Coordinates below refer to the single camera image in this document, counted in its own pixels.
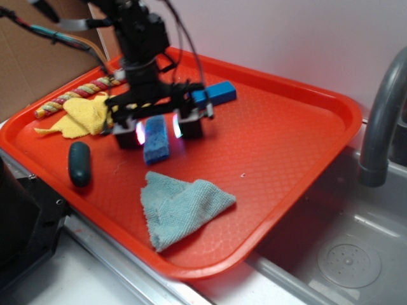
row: gray faucet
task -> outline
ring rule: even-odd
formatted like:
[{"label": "gray faucet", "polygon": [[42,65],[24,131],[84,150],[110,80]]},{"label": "gray faucet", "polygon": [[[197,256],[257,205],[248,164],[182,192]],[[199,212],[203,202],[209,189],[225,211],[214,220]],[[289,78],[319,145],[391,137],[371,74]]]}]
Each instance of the gray faucet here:
[{"label": "gray faucet", "polygon": [[361,184],[383,185],[389,159],[407,166],[406,99],[407,47],[397,54],[387,69],[370,112],[357,173]]}]

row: blue block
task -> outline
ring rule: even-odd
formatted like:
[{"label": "blue block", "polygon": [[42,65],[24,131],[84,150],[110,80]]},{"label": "blue block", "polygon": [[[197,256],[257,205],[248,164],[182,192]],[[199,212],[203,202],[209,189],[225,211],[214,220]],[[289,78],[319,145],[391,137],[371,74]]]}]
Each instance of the blue block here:
[{"label": "blue block", "polygon": [[145,131],[144,162],[150,165],[167,159],[170,156],[170,148],[164,116],[159,115],[148,118]]},{"label": "blue block", "polygon": [[[236,89],[229,81],[214,84],[206,88],[213,106],[220,105],[237,98]],[[205,94],[203,90],[194,91],[192,97],[199,109],[205,109]]]}]

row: rope toy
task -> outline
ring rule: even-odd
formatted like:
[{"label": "rope toy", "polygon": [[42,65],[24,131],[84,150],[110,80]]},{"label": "rope toy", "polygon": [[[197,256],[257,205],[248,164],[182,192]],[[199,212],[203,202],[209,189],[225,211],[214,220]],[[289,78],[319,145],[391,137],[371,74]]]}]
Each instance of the rope toy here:
[{"label": "rope toy", "polygon": [[60,95],[49,102],[46,102],[36,111],[34,111],[34,115],[38,119],[44,116],[50,116],[51,114],[63,109],[64,103],[70,98],[88,98],[99,91],[107,90],[109,87],[118,86],[121,84],[122,83],[117,79],[109,78],[107,76],[98,78],[87,84],[72,89],[71,91],[65,92],[63,95]]}]

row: yellow towel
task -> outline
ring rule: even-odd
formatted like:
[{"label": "yellow towel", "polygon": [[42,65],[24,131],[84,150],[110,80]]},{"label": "yellow towel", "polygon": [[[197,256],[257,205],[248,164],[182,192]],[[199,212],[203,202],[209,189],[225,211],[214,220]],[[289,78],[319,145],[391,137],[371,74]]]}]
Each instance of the yellow towel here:
[{"label": "yellow towel", "polygon": [[62,132],[65,138],[78,138],[84,135],[99,134],[106,120],[107,107],[104,104],[107,95],[98,95],[93,100],[70,98],[64,103],[67,114],[50,129],[35,128],[40,135]]}]

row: orange tray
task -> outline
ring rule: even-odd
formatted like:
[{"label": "orange tray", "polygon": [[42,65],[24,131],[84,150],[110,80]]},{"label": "orange tray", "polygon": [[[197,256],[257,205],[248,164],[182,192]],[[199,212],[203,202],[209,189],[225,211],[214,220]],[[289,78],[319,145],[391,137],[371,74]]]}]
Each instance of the orange tray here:
[{"label": "orange tray", "polygon": [[[77,211],[165,276],[205,278],[227,270],[251,250],[332,162],[362,123],[349,98],[303,83],[201,57],[207,85],[231,81],[238,98],[203,119],[204,138],[177,139],[166,114],[170,158],[147,166],[142,149],[121,150],[113,135],[76,139],[91,149],[92,182],[69,180],[67,156],[75,140],[40,136],[65,113],[36,119],[44,102],[102,76],[94,69],[25,108],[0,130],[0,147],[41,177]],[[118,65],[118,59],[112,61]],[[184,54],[177,81],[198,81],[191,54]],[[171,73],[165,75],[171,80]],[[117,95],[127,85],[113,88]],[[197,232],[158,254],[150,244],[140,203],[147,171],[193,182],[205,179],[237,197],[236,204]]]}]

